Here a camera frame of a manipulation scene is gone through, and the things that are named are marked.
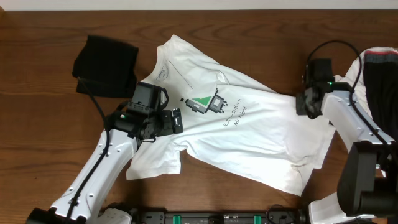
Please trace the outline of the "white printed t-shirt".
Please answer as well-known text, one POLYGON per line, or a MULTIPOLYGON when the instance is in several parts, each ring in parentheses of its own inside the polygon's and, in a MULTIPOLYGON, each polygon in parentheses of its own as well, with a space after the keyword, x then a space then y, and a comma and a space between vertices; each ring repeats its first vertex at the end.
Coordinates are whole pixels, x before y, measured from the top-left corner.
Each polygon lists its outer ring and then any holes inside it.
POLYGON ((226 67, 177 35, 157 49, 146 83, 169 95, 181 111, 183 132, 144 143, 129 180, 179 174, 180 153, 227 172, 301 195, 322 167, 335 129, 320 116, 296 113, 295 98, 226 67))

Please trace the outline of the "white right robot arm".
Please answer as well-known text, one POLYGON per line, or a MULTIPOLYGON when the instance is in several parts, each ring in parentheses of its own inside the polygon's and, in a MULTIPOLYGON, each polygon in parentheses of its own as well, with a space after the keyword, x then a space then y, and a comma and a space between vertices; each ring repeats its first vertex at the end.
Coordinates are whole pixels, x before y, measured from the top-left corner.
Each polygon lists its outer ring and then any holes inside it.
POLYGON ((310 203, 310 223, 397 215, 397 142, 363 110, 346 82, 315 82, 297 96, 299 114, 323 116, 347 151, 336 192, 310 203))

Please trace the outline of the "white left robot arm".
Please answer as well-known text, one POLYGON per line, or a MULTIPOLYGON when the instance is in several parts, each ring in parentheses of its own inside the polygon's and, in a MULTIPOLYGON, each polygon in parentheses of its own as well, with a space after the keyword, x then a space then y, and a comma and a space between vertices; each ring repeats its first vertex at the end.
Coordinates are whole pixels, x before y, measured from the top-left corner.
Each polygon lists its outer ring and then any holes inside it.
POLYGON ((146 115, 117 109, 107 120, 93 154, 68 190, 48 210, 33 209, 27 224, 134 223, 130 209, 101 207, 142 142, 183 132, 181 111, 175 108, 146 115))

